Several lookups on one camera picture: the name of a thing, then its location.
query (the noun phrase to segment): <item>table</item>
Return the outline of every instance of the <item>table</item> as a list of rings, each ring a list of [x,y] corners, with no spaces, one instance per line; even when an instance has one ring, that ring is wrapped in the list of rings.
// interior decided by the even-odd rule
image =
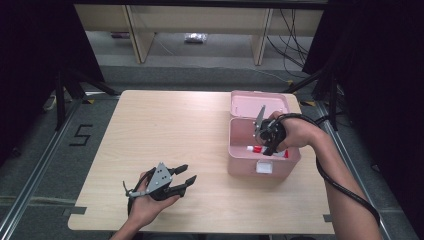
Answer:
[[[296,97],[285,94],[292,112]],[[284,181],[227,173],[229,92],[125,91],[110,120],[76,207],[73,230],[118,230],[127,218],[122,181],[164,162],[188,164],[172,185],[197,175],[184,198],[143,231],[334,234],[324,181],[310,147]]]

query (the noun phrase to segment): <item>pink plastic container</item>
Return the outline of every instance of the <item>pink plastic container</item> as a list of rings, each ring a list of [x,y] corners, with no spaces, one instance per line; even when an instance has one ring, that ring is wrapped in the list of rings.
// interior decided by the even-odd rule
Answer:
[[[254,121],[266,105],[264,118],[273,111],[289,113],[286,98],[277,93],[233,91],[231,93],[230,140],[228,146],[228,173],[240,176],[273,177],[285,179],[300,160],[298,148],[289,148],[288,158],[265,156],[247,150],[258,145],[253,133]]]

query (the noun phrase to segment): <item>light wood tabletop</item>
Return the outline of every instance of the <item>light wood tabletop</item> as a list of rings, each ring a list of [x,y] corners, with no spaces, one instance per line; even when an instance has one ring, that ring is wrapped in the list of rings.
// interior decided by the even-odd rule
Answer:
[[[291,112],[300,112],[285,94]],[[164,162],[188,164],[171,186],[197,175],[186,195],[142,231],[334,234],[324,181],[310,147],[281,181],[227,172],[230,92],[125,91],[116,106],[76,207],[73,230],[118,230],[127,219],[122,181],[133,188],[143,171]]]

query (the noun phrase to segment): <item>person's right hand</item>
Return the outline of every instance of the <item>person's right hand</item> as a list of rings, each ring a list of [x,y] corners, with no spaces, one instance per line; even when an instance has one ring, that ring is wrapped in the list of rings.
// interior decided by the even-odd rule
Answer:
[[[279,111],[273,112],[270,119],[277,119],[282,114],[283,113]],[[287,118],[282,120],[282,124],[286,129],[286,138],[278,145],[278,152],[289,147],[301,148],[312,145],[316,138],[324,133],[320,128],[302,119]]]

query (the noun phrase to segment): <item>pink lid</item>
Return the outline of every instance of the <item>pink lid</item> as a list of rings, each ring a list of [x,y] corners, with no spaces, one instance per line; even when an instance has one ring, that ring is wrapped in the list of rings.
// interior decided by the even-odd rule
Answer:
[[[232,91],[231,115],[234,117],[256,118],[265,105],[264,118],[274,111],[290,113],[287,99],[280,93]]]

